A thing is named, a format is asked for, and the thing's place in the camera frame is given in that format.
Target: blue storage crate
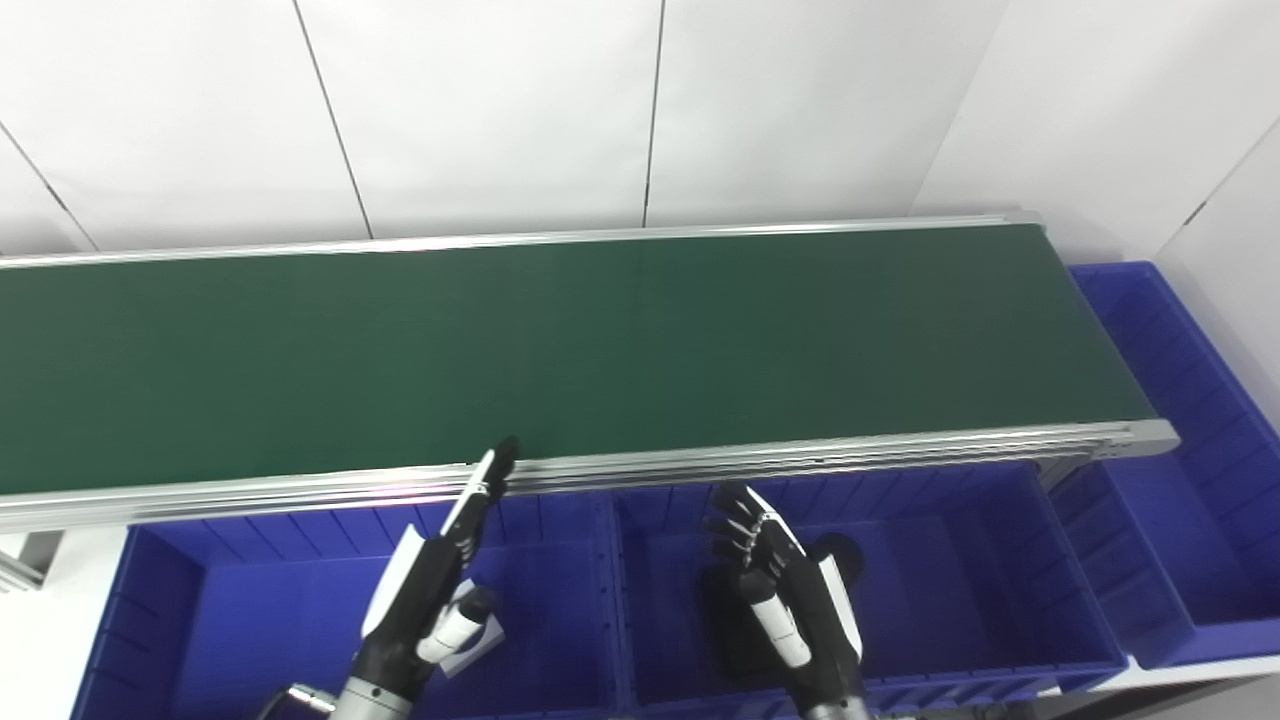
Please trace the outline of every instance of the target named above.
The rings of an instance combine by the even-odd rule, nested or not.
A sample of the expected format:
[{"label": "blue storage crate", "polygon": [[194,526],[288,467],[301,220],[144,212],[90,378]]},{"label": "blue storage crate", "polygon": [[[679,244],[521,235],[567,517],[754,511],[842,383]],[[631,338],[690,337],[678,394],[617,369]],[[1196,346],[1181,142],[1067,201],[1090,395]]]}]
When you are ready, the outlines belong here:
[{"label": "blue storage crate", "polygon": [[[607,495],[504,498],[466,577],[506,639],[415,717],[607,717],[621,705]],[[448,505],[225,518],[131,529],[73,717],[239,720],[302,682],[337,693],[407,524]]]},{"label": "blue storage crate", "polygon": [[1280,442],[1149,263],[1073,268],[1174,452],[1112,460],[1052,493],[1143,667],[1280,653]]},{"label": "blue storage crate", "polygon": [[[1028,464],[753,483],[801,542],[855,538],[863,673],[878,712],[1089,687],[1125,666]],[[772,717],[777,689],[731,682],[699,611],[717,562],[700,523],[709,486],[618,492],[625,642],[639,716]]]}]

